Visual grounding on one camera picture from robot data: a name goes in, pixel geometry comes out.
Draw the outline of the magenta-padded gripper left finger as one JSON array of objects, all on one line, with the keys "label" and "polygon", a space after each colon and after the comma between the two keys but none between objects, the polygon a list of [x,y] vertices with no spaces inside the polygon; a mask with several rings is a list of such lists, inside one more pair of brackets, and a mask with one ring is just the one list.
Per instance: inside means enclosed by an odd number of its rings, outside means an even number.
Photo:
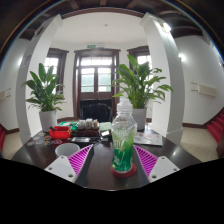
[{"label": "magenta-padded gripper left finger", "polygon": [[45,170],[82,186],[94,155],[94,145],[88,145],[70,156],[59,156]]}]

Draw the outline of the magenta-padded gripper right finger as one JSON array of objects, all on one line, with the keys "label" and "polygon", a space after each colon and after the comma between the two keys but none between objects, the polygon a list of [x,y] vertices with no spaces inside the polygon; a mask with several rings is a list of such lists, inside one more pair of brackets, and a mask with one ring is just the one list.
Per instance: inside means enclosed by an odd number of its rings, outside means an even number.
[{"label": "magenta-padded gripper right finger", "polygon": [[134,149],[150,183],[179,171],[179,168],[166,156],[157,157],[137,145]]}]

